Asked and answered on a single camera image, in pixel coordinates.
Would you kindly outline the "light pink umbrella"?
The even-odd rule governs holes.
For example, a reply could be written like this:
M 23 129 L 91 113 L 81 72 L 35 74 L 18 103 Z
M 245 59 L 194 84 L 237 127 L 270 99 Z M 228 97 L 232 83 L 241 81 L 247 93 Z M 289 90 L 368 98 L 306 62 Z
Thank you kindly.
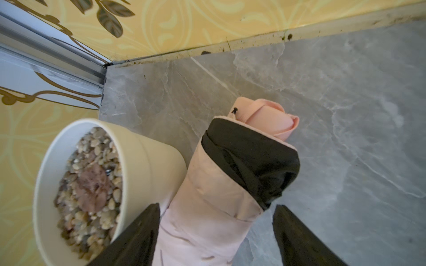
M 159 226 L 153 265 L 230 266 L 251 226 L 297 177 L 299 118 L 239 97 L 200 139 Z

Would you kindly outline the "white pot with pebbles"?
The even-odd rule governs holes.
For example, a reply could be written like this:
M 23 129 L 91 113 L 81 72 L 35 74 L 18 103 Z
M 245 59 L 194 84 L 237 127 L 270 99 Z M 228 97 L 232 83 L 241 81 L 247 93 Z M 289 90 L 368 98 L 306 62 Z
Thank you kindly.
M 151 204 L 163 215 L 186 175 L 170 145 L 80 119 L 45 154 L 34 190 L 35 240 L 49 266 L 87 266 Z

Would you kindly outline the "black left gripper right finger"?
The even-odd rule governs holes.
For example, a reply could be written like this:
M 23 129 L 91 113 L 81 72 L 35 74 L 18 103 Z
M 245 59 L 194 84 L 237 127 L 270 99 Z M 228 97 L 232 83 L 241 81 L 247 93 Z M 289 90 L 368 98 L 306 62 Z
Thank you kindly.
M 276 206 L 273 229 L 285 266 L 345 266 L 286 206 Z

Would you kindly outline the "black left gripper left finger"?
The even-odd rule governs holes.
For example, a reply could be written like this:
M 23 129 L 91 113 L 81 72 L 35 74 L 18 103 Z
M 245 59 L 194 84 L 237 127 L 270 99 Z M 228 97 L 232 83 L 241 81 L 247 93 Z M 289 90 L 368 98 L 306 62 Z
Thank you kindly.
M 160 226 L 160 206 L 149 205 L 89 266 L 152 265 Z

